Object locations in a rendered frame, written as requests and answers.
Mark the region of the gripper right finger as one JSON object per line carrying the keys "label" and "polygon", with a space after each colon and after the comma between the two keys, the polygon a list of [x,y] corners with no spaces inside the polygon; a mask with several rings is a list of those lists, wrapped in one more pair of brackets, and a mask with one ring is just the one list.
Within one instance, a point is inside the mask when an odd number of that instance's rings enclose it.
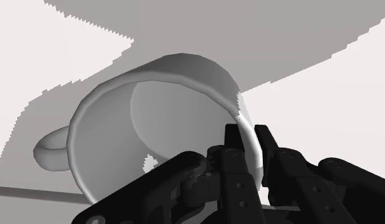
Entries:
{"label": "gripper right finger", "polygon": [[256,125],[263,150],[263,185],[273,206],[296,204],[296,224],[385,224],[385,179],[343,159],[318,165],[277,145],[268,126]]}

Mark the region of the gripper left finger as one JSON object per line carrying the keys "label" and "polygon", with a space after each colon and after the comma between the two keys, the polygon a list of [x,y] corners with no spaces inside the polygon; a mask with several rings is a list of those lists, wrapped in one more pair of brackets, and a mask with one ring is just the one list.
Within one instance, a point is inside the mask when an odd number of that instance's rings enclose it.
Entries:
{"label": "gripper left finger", "polygon": [[185,151],[78,214],[71,224],[182,224],[208,202],[201,224],[267,224],[241,132],[225,127],[224,145],[207,155]]}

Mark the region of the white mug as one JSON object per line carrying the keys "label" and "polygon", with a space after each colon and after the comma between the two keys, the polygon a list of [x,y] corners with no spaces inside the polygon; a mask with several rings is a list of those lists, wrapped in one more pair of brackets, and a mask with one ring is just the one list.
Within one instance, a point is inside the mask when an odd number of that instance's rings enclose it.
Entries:
{"label": "white mug", "polygon": [[43,169],[71,171],[96,203],[183,151],[203,154],[223,144],[229,123],[260,185],[262,149],[235,80],[212,60],[176,53],[96,86],[33,155]]}

